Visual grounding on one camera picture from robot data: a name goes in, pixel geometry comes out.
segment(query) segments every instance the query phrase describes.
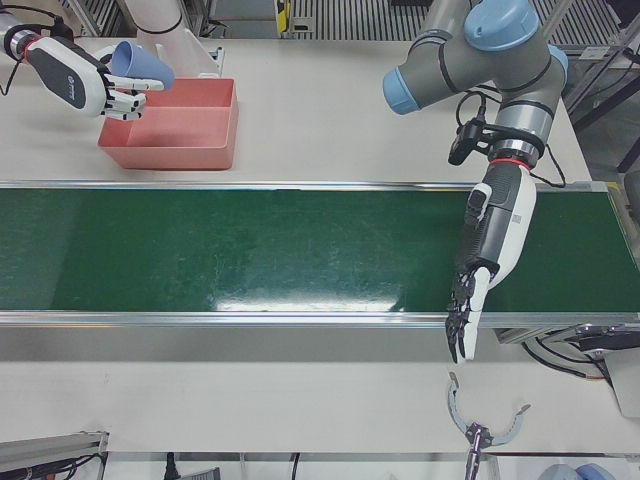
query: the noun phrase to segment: green conveyor belt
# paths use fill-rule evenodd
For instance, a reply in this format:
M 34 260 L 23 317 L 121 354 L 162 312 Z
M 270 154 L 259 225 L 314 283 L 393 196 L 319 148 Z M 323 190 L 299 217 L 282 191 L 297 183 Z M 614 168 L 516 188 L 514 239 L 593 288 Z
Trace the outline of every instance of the green conveyor belt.
M 0 190 L 0 309 L 443 312 L 460 191 Z M 485 311 L 640 312 L 606 193 L 542 193 Z

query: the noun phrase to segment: red ring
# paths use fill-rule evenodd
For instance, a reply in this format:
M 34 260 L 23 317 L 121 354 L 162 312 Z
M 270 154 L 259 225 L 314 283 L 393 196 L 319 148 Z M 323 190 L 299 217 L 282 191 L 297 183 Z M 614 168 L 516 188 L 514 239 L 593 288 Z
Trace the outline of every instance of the red ring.
M 26 60 L 27 63 L 29 63 L 29 57 L 28 57 L 28 52 L 29 52 L 29 47 L 31 45 L 33 45 L 35 42 L 37 42 L 38 40 L 40 40 L 42 37 L 38 37 L 34 40 L 31 40 L 29 43 L 27 43 L 27 46 L 24 47 L 24 55 L 22 57 L 23 60 Z
M 496 158 L 495 160 L 491 160 L 491 162 L 489 163 L 490 165 L 493 165 L 494 163 L 515 163 L 516 165 L 520 165 L 521 167 L 524 167 L 529 171 L 531 171 L 533 168 L 526 163 L 521 162 L 520 160 L 516 160 L 515 158 Z

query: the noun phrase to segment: plastic cup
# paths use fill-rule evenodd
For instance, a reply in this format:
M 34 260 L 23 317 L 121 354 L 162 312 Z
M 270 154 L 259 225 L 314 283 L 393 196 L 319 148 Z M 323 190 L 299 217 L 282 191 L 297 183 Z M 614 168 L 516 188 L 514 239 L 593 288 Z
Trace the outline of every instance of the plastic cup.
M 116 46 L 111 57 L 111 72 L 118 77 L 160 80 L 165 90 L 170 89 L 176 79 L 169 65 L 130 40 Z

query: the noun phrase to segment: pink plastic bin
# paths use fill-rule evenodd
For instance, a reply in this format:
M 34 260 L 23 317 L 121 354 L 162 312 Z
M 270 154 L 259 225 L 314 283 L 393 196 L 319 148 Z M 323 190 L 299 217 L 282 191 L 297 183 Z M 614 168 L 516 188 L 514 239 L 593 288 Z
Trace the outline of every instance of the pink plastic bin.
M 237 125 L 233 79 L 179 78 L 167 92 L 147 92 L 140 120 L 107 118 L 98 145 L 123 168 L 223 170 Z

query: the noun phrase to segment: blue object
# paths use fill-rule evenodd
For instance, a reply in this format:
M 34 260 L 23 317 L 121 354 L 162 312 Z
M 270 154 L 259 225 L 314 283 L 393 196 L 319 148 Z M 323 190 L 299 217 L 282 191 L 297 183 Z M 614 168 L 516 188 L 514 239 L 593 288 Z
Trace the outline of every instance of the blue object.
M 576 471 L 583 480 L 616 480 L 613 475 L 595 463 L 583 465 L 577 468 Z
M 409 87 L 397 67 L 384 76 L 382 89 L 391 110 L 397 114 L 405 115 L 420 110 L 418 102 L 411 95 Z
M 538 480 L 582 480 L 580 475 L 569 465 L 562 463 L 551 465 Z
M 500 52 L 522 45 L 539 26 L 529 0 L 484 0 L 467 16 L 464 34 L 472 47 Z
M 567 58 L 567 54 L 555 45 L 549 45 L 549 53 L 556 57 L 564 67 L 564 84 L 566 85 L 567 75 L 569 73 L 569 59 Z
M 118 77 L 160 80 L 165 90 L 176 80 L 169 65 L 130 40 L 116 46 L 111 57 L 111 72 Z

